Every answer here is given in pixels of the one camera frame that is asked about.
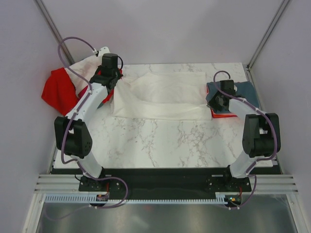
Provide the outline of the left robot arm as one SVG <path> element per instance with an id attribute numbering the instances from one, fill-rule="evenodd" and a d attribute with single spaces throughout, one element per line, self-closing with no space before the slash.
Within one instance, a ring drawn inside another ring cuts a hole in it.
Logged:
<path id="1" fill-rule="evenodd" d="M 96 110 L 112 97 L 114 88 L 121 79 L 121 69 L 117 54 L 102 55 L 102 64 L 90 79 L 88 87 L 74 108 L 66 116 L 58 116 L 54 121 L 56 146 L 61 151 L 61 162 L 76 162 L 83 174 L 90 179 L 90 186 L 96 191 L 105 189 L 107 180 L 101 176 L 103 167 L 92 153 L 93 140 L 88 124 Z"/>

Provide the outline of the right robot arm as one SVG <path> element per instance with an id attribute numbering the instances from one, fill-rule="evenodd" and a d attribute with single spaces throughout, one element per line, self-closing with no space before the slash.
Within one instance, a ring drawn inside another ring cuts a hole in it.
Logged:
<path id="1" fill-rule="evenodd" d="M 214 114 L 233 114 L 244 122 L 242 152 L 226 168 L 223 187 L 234 191 L 256 163 L 275 158 L 281 148 L 279 116 L 258 109 L 258 99 L 250 82 L 233 80 L 207 83 L 207 105 Z"/>

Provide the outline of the folded red-orange t-shirt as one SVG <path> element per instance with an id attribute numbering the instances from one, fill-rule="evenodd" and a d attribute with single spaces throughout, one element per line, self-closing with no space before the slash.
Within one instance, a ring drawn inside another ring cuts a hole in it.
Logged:
<path id="1" fill-rule="evenodd" d="M 211 115 L 213 118 L 228 118 L 228 117 L 236 117 L 235 114 L 227 111 L 226 109 L 222 109 L 221 111 L 217 111 L 216 109 L 213 109 L 210 106 L 210 101 L 213 99 L 213 97 L 216 95 L 216 97 L 225 97 L 222 93 L 219 93 L 219 91 L 214 87 L 209 87 L 207 85 L 207 95 L 206 95 L 206 101 L 207 101 L 207 106 L 211 109 Z"/>

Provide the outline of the magenta t-shirt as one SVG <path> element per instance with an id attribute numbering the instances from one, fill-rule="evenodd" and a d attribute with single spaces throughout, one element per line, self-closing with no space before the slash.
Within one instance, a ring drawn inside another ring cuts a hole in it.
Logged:
<path id="1" fill-rule="evenodd" d="M 109 90 L 106 86 L 93 85 L 91 89 L 85 87 L 78 94 L 79 101 L 76 105 L 77 112 L 90 112 L 108 102 L 114 94 L 114 89 Z"/>

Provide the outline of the folded grey-blue t-shirt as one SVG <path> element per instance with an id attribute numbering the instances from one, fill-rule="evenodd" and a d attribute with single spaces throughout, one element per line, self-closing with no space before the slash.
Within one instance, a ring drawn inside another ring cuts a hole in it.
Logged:
<path id="1" fill-rule="evenodd" d="M 236 90 L 235 97 L 244 98 L 253 106 L 259 108 L 259 101 L 256 90 L 250 82 L 234 83 Z"/>

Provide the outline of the red t-shirt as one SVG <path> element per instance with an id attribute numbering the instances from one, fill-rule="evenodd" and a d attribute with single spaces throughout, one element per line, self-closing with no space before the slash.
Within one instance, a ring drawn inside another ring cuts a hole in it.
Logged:
<path id="1" fill-rule="evenodd" d="M 75 86 L 63 67 L 51 72 L 45 82 L 41 98 L 63 116 L 79 101 Z"/>

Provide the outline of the left aluminium frame post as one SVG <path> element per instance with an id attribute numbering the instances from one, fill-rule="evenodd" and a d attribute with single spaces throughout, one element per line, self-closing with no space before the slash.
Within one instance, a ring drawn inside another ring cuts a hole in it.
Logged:
<path id="1" fill-rule="evenodd" d="M 54 20 L 52 19 L 46 5 L 44 4 L 44 1 L 42 0 L 34 0 L 34 3 L 36 4 L 37 8 L 39 9 L 41 15 L 44 18 L 44 21 L 47 23 L 52 35 L 54 36 L 57 43 L 60 43 L 63 40 L 63 37 L 61 36 Z M 68 47 L 65 43 L 61 46 L 61 50 L 68 61 L 70 65 L 74 63 L 74 59 L 72 55 L 70 54 L 70 51 L 68 50 Z"/>

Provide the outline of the aluminium frame post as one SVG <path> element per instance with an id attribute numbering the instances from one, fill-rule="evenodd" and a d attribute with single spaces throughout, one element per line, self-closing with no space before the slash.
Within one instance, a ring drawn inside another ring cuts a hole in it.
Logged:
<path id="1" fill-rule="evenodd" d="M 61 36 L 54 20 L 52 19 L 46 5 L 44 4 L 44 1 L 42 0 L 34 0 L 34 3 L 36 4 L 37 8 L 39 9 L 41 15 L 44 18 L 44 21 L 47 23 L 52 35 L 54 36 L 57 43 L 60 43 L 63 40 L 63 37 Z M 74 63 L 74 59 L 72 55 L 70 54 L 70 51 L 68 50 L 68 47 L 65 43 L 61 46 L 61 50 L 68 61 L 70 65 Z"/>
<path id="2" fill-rule="evenodd" d="M 253 53 L 250 61 L 246 65 L 246 69 L 250 72 L 251 68 L 254 66 L 256 60 L 258 59 L 260 53 L 264 49 L 266 43 L 268 42 L 269 38 L 273 34 L 275 28 L 277 27 L 278 23 L 280 22 L 282 16 L 286 12 L 287 8 L 289 7 L 291 0 L 282 0 L 277 11 L 275 12 L 269 26 L 267 27 L 262 39 L 260 40 L 255 52 Z"/>

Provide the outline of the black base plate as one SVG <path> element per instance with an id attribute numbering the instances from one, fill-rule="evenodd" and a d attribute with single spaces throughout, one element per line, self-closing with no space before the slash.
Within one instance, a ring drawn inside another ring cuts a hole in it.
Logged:
<path id="1" fill-rule="evenodd" d="M 79 191 L 123 198 L 212 198 L 219 192 L 251 192 L 253 178 L 227 179 L 226 168 L 107 168 L 95 181 L 82 175 Z"/>

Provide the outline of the right aluminium frame post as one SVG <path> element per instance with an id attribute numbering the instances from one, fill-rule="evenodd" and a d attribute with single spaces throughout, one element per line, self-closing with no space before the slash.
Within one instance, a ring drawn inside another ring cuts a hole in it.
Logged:
<path id="1" fill-rule="evenodd" d="M 246 65 L 246 69 L 250 72 L 251 68 L 254 66 L 256 60 L 258 59 L 260 53 L 264 49 L 266 43 L 268 42 L 269 38 L 273 34 L 275 28 L 277 27 L 278 23 L 280 22 L 282 16 L 286 12 L 287 8 L 289 7 L 291 0 L 282 0 L 277 11 L 275 12 L 269 26 L 267 27 L 262 39 L 260 40 L 255 52 L 253 53 L 250 61 Z"/>

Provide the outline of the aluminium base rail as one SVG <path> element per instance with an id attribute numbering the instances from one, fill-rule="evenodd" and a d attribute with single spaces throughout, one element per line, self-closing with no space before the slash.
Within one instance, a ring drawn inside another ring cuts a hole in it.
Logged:
<path id="1" fill-rule="evenodd" d="M 78 193 L 79 181 L 73 175 L 39 175 L 35 193 Z M 296 194 L 291 175 L 257 175 L 255 194 Z"/>

